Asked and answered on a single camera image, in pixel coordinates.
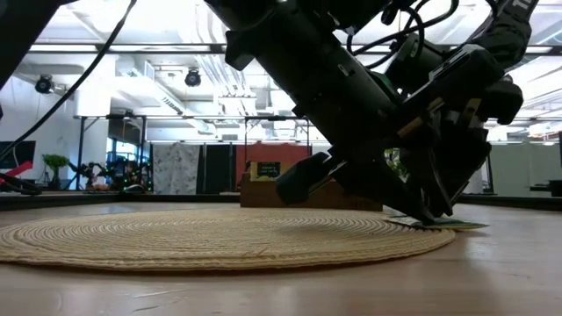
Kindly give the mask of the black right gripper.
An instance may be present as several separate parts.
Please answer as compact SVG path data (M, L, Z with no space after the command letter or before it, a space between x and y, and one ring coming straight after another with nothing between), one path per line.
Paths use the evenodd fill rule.
M452 215L458 196L491 152L484 128L464 128L444 121L440 132L434 153L421 153L421 186L434 217Z

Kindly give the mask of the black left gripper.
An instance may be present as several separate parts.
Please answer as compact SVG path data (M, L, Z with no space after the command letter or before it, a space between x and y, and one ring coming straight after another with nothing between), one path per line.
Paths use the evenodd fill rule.
M392 136L389 116L400 97L386 86L310 89L301 93L301 114L331 144L335 159L328 175L311 189L334 179L345 190L389 206L409 217L431 224L434 216L422 201L419 185L404 182L387 165L384 151L399 144Z

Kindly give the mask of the green tea packet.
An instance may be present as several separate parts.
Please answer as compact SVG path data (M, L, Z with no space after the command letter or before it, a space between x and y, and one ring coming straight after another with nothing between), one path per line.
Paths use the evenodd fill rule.
M386 219L387 221L399 224L403 226L410 226L413 228L421 228L421 229L437 229L438 226L435 223L424 224L422 221L418 219L414 219L408 216L392 216Z
M428 229L450 229L454 231L468 231L485 228L487 227L487 224L462 219L439 218L435 219L432 223L421 223L421 227Z
M249 179L251 182L275 181L289 168L286 162L251 162Z

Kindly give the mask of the dark wooden tea box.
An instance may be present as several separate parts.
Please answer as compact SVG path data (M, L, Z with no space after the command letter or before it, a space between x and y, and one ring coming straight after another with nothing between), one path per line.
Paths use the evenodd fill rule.
M304 203L296 205L284 204L276 193L275 181L251 182L248 169L242 174L240 181L240 204L241 207L255 208L316 208L316 209L339 209L355 211L382 212L383 205L365 197L354 196L347 193L344 188L330 180L320 187Z

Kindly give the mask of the white column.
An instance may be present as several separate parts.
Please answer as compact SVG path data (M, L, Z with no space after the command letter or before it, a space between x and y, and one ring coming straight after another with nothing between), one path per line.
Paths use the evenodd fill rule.
M464 194L482 194L484 192L484 184L482 171L479 169L470 177L468 184L463 190Z

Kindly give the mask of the green plant in white pot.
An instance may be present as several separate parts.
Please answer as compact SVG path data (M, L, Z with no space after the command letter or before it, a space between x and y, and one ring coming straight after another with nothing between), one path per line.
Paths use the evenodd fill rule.
M387 165L402 181L405 182L409 174L400 161L400 150L398 148L388 148L385 150L384 155Z

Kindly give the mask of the pale partition panel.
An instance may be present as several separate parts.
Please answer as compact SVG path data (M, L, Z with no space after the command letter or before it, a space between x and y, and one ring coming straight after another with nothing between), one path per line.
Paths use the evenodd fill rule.
M550 198L549 191L531 191L531 186L562 180L557 144L493 144L491 169L494 193L502 197Z

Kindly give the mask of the black fabric panel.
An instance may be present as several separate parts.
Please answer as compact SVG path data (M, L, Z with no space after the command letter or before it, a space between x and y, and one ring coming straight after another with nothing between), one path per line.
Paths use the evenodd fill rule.
M235 145L208 145L205 155L205 192L231 191L235 176Z

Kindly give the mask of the round woven straw placemat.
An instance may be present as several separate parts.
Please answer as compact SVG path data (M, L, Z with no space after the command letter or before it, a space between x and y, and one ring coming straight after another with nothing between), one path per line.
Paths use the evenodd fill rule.
M403 226L375 212L123 212L2 227L0 262L158 272L290 269L420 255L455 238L448 229Z

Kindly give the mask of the grey patterned cloth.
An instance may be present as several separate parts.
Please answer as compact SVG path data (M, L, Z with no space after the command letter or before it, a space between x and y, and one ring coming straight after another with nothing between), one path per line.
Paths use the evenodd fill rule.
M154 191L157 195L195 195L200 146L182 142L153 146Z

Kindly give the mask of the black overhead beam with lights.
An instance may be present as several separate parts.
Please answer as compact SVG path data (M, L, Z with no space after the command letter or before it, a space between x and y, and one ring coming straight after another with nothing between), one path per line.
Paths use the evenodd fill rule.
M29 54L97 54L102 44L88 43L39 43L28 50ZM176 45L123 44L111 45L108 54L224 54L226 44L186 44ZM529 56L562 56L562 46L529 46L525 52Z

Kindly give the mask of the small background potted plant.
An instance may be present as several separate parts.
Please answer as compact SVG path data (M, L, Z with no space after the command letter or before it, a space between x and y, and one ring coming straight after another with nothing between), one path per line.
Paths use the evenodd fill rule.
M44 154L43 161L53 171L53 176L48 182L47 187L50 190L59 190L61 187L59 171L60 169L68 166L69 159L58 154Z

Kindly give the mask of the red object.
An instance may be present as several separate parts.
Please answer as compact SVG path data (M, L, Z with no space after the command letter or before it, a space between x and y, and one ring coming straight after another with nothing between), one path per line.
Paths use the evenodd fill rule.
M24 162L23 164L17 166L16 168L6 171L5 174L7 176L19 176L29 169L32 169L32 163Z

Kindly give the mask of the black wall screen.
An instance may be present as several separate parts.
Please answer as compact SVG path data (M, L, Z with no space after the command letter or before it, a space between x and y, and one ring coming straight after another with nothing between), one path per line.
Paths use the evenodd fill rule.
M35 148L35 140L21 142L0 161L0 169L14 169L24 162L33 163Z

